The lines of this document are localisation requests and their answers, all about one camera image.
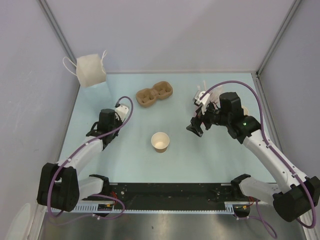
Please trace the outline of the stack of paper cups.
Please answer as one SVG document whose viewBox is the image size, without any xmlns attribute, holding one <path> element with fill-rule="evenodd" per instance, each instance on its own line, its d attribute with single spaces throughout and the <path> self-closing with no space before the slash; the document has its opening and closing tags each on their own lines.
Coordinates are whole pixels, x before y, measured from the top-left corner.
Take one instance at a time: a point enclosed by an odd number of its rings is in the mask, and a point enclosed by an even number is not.
<svg viewBox="0 0 320 240">
<path fill-rule="evenodd" d="M 242 105 L 241 108 L 243 109 L 243 114 L 245 116 L 250 116 L 249 110 L 245 106 Z"/>
</svg>

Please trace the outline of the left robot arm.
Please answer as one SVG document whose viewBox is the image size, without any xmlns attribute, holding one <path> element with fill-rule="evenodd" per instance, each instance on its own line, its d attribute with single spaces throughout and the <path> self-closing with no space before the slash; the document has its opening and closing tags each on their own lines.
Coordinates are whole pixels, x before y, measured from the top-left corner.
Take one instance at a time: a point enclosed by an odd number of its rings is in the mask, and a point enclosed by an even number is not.
<svg viewBox="0 0 320 240">
<path fill-rule="evenodd" d="M 126 105 L 102 109 L 98 121 L 86 134 L 84 143 L 71 156 L 42 167 L 36 198 L 39 205 L 71 212 L 80 200 L 93 195 L 105 200 L 110 196 L 108 177 L 91 174 L 80 180 L 79 174 L 118 136 L 128 112 Z"/>
</svg>

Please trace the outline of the single brown paper cup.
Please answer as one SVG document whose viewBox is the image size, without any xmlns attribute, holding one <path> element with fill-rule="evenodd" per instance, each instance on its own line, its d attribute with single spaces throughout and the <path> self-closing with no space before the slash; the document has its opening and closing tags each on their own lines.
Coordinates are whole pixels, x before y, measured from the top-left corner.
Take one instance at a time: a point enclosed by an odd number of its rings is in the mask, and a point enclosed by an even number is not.
<svg viewBox="0 0 320 240">
<path fill-rule="evenodd" d="M 170 144 L 170 138 L 164 132 L 156 132 L 153 134 L 150 141 L 157 153 L 164 153 Z"/>
</svg>

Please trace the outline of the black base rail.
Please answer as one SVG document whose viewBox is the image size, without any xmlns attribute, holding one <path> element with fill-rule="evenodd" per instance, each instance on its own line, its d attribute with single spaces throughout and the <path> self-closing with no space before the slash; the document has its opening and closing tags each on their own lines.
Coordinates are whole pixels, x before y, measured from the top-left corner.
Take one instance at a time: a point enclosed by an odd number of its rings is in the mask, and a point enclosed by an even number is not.
<svg viewBox="0 0 320 240">
<path fill-rule="evenodd" d="M 227 202 L 251 200 L 229 183 L 111 183 L 103 193 L 116 195 L 131 211 L 225 210 Z"/>
</svg>

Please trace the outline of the light blue paper bag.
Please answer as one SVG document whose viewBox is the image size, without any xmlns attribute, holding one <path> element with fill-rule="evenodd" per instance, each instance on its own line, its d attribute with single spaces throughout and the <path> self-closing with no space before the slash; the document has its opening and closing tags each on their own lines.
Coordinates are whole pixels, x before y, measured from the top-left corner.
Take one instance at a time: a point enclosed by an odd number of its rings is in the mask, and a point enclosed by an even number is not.
<svg viewBox="0 0 320 240">
<path fill-rule="evenodd" d="M 108 52 L 104 50 L 102 56 L 97 53 L 84 55 L 78 57 L 76 63 L 67 56 L 62 59 L 63 61 L 68 60 L 75 67 L 74 72 L 68 67 L 66 69 L 76 76 L 86 101 L 96 112 L 106 108 L 110 98 L 109 93 L 101 89 L 102 83 L 107 78 L 107 71 L 103 63 L 107 54 Z"/>
</svg>

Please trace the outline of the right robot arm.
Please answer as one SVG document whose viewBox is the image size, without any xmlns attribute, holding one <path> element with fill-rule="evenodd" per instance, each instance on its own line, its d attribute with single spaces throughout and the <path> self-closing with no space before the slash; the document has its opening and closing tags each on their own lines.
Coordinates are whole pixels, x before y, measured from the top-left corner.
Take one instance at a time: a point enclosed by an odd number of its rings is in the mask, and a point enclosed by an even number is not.
<svg viewBox="0 0 320 240">
<path fill-rule="evenodd" d="M 320 198 L 320 180 L 308 177 L 295 167 L 285 155 L 279 152 L 272 141 L 264 136 L 261 124 L 253 117 L 244 114 L 236 92 L 225 92 L 219 96 L 220 106 L 210 101 L 210 95 L 198 91 L 194 97 L 198 107 L 191 118 L 187 130 L 197 136 L 203 135 L 201 126 L 209 130 L 212 125 L 224 126 L 229 135 L 250 150 L 269 171 L 275 184 L 242 174 L 231 181 L 231 196 L 242 201 L 253 197 L 272 205 L 278 215 L 292 222 L 317 206 Z"/>
</svg>

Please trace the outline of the stacked brown pulp carriers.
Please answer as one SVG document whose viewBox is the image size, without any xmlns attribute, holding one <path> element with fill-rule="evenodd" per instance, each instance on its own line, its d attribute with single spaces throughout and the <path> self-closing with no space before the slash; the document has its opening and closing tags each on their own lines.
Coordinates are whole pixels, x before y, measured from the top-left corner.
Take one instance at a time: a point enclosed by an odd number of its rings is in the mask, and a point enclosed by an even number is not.
<svg viewBox="0 0 320 240">
<path fill-rule="evenodd" d="M 160 81 L 153 85 L 152 88 L 144 88 L 138 91 L 135 98 L 140 106 L 148 108 L 157 100 L 164 100 L 173 94 L 173 87 L 167 81 Z"/>
</svg>

